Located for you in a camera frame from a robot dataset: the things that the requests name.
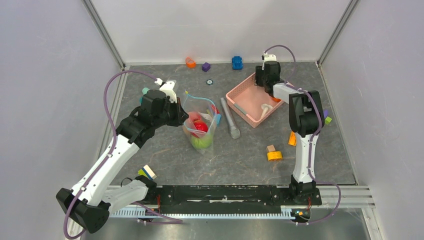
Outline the pink plastic basket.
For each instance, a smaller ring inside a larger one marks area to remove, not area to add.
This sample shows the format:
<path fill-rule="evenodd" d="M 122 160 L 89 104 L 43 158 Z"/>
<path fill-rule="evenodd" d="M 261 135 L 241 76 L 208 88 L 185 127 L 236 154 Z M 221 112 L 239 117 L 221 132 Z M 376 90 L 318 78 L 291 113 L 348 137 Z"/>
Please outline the pink plastic basket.
<path fill-rule="evenodd" d="M 258 127 L 277 108 L 284 104 L 283 101 L 275 102 L 263 87 L 255 84 L 255 73 L 252 73 L 241 83 L 231 89 L 226 95 L 228 106 L 244 119 L 252 128 Z M 260 119 L 262 114 L 261 105 L 269 104 L 273 108 Z"/>

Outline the pink toy peach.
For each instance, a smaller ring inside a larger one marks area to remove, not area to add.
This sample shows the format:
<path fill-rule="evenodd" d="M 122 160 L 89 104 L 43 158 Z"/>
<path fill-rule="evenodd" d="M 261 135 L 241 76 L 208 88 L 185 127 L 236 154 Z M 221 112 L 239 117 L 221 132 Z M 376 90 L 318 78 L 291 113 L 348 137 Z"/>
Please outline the pink toy peach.
<path fill-rule="evenodd" d="M 189 113 L 188 113 L 188 115 L 189 115 L 189 118 L 188 118 L 188 122 L 189 123 L 194 123 L 194 122 L 196 122 L 196 121 L 202 121 L 203 119 L 202 119 L 202 116 L 200 115 L 200 113 L 199 112 L 197 112 L 197 111 L 190 111 Z"/>

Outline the clear zip top bag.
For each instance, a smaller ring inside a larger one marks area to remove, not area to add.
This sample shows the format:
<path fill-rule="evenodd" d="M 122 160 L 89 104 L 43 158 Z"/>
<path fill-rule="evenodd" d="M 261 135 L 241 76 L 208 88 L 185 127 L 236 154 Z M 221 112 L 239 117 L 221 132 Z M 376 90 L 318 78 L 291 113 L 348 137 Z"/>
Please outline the clear zip top bag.
<path fill-rule="evenodd" d="M 183 131 L 192 147 L 206 158 L 213 158 L 214 136 L 221 120 L 216 104 L 205 97 L 198 97 L 185 91 L 182 108 L 188 113 L 183 124 Z"/>

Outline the red toy apple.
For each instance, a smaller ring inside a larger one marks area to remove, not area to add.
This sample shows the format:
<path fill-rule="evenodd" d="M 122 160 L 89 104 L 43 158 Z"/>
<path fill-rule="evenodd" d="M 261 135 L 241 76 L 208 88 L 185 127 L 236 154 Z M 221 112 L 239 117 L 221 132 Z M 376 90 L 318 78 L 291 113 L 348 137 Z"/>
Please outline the red toy apple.
<path fill-rule="evenodd" d="M 207 133 L 208 130 L 209 130 L 208 125 L 202 120 L 195 121 L 193 124 L 194 124 L 195 129 L 198 130 L 198 131 Z"/>

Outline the green toy cabbage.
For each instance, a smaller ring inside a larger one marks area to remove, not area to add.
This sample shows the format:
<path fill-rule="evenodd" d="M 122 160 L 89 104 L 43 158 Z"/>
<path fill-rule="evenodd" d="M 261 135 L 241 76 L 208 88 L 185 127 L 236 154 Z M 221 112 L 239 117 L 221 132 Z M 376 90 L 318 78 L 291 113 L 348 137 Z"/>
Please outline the green toy cabbage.
<path fill-rule="evenodd" d="M 190 142 L 192 146 L 197 150 L 207 149 L 209 148 L 213 143 L 213 136 L 211 134 L 206 134 L 202 137 L 190 137 Z"/>

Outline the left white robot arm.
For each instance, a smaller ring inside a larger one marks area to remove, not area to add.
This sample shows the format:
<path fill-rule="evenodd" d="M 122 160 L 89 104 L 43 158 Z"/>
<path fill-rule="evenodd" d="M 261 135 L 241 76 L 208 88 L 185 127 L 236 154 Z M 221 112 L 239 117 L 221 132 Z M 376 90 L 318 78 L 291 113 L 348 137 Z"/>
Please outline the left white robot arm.
<path fill-rule="evenodd" d="M 100 230 L 111 213 L 137 201 L 153 203 L 157 190 L 140 178 L 107 193 L 112 180 L 125 163 L 155 135 L 162 126 L 179 127 L 189 115 L 173 90 L 149 90 L 142 102 L 114 130 L 112 140 L 87 174 L 71 189 L 61 188 L 56 199 L 68 220 L 79 224 L 91 234 Z"/>

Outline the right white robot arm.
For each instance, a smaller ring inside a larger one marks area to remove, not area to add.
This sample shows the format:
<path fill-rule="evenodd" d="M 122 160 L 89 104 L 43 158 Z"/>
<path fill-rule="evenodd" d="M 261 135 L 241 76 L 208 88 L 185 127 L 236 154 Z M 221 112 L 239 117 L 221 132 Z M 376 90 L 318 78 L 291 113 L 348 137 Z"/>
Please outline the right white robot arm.
<path fill-rule="evenodd" d="M 289 199 L 302 204 L 316 192 L 314 173 L 316 144 L 324 126 L 320 93 L 297 88 L 280 79 L 281 66 L 266 60 L 255 67 L 255 83 L 276 99 L 288 104 L 289 126 L 296 139 L 295 167 L 288 187 Z"/>

